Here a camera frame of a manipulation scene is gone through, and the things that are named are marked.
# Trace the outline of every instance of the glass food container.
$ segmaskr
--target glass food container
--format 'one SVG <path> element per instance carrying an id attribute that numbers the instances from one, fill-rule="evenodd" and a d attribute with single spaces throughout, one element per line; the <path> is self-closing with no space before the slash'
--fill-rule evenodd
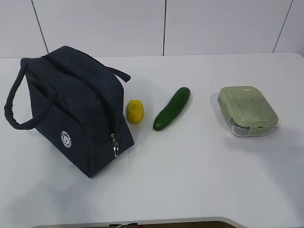
<path id="1" fill-rule="evenodd" d="M 218 104 L 235 136 L 261 136 L 277 127 L 276 113 L 255 87 L 224 87 L 218 95 Z"/>

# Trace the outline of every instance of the white wall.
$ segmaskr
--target white wall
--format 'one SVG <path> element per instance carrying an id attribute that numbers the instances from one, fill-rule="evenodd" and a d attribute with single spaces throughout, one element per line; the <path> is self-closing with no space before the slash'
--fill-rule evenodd
<path id="1" fill-rule="evenodd" d="M 49 51 L 162 55 L 165 0 L 34 0 Z"/>
<path id="2" fill-rule="evenodd" d="M 167 0 L 166 26 L 165 0 L 33 2 L 49 51 L 69 45 L 96 57 L 157 56 L 276 47 L 304 55 L 304 0 Z M 0 0 L 0 32 L 0 57 L 47 53 L 31 0 Z"/>
<path id="3" fill-rule="evenodd" d="M 0 0 L 0 58 L 47 53 L 30 0 Z"/>
<path id="4" fill-rule="evenodd" d="M 275 49 L 290 51 L 304 56 L 304 0 L 294 0 Z"/>
<path id="5" fill-rule="evenodd" d="M 290 0 L 168 0 L 166 55 L 273 52 Z"/>

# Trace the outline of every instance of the zipper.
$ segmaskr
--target zipper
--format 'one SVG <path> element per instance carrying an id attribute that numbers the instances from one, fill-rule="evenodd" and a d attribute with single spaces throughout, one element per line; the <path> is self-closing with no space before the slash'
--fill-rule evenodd
<path id="1" fill-rule="evenodd" d="M 117 157 L 118 156 L 118 142 L 116 141 L 115 136 L 114 136 L 114 133 L 115 133 L 115 116 L 114 116 L 113 110 L 111 109 L 108 102 L 98 92 L 96 92 L 96 90 L 91 85 L 86 83 L 86 81 L 84 79 L 82 79 L 78 75 L 74 74 L 70 70 L 66 69 L 61 64 L 56 63 L 56 61 L 50 59 L 49 57 L 44 56 L 44 58 L 46 58 L 58 71 L 61 71 L 65 74 L 68 74 L 71 77 L 77 79 L 78 81 L 81 81 L 86 86 L 88 86 L 94 92 L 94 94 L 97 96 L 97 98 L 99 99 L 101 104 L 103 104 L 103 107 L 106 110 L 106 114 L 105 114 L 106 122 L 107 122 L 107 125 L 108 125 L 109 132 L 111 133 L 110 137 L 113 141 L 114 156 Z"/>
<path id="2" fill-rule="evenodd" d="M 114 156 L 117 157 L 119 155 L 119 151 L 118 151 L 118 142 L 115 139 L 114 133 L 112 133 L 111 135 L 111 139 L 113 141 L 113 150 L 114 150 Z"/>

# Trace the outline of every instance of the logo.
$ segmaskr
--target logo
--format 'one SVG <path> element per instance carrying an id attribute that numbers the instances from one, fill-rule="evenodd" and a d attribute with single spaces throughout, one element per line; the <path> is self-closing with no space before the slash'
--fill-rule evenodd
<path id="1" fill-rule="evenodd" d="M 64 144 L 65 147 L 67 148 L 70 148 L 72 146 L 72 140 L 71 140 L 71 137 L 70 135 L 65 132 L 65 131 L 62 131 L 61 132 L 61 141 L 62 143 Z"/>

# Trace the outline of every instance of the zipper track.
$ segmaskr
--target zipper track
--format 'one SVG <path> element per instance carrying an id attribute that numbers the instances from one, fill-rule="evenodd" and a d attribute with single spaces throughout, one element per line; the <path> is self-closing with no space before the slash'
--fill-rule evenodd
<path id="1" fill-rule="evenodd" d="M 100 101 L 101 105 L 104 107 L 104 110 L 106 110 L 106 122 L 108 125 L 108 129 L 110 133 L 115 133 L 115 116 L 114 113 L 110 107 L 110 105 L 108 104 L 108 102 L 96 91 L 95 88 L 93 88 L 90 84 L 88 84 L 84 79 L 82 79 L 81 77 L 79 77 L 78 75 L 74 74 L 73 72 L 71 72 L 70 70 L 66 69 L 66 67 L 62 66 L 61 64 L 56 63 L 54 60 L 50 59 L 47 56 L 43 56 L 45 59 L 47 59 L 50 64 L 52 64 L 58 71 L 64 73 L 64 74 L 68 74 L 71 77 L 75 78 L 76 80 L 84 83 L 86 86 L 88 86 L 93 92 L 94 94 L 97 96 L 98 100 Z"/>

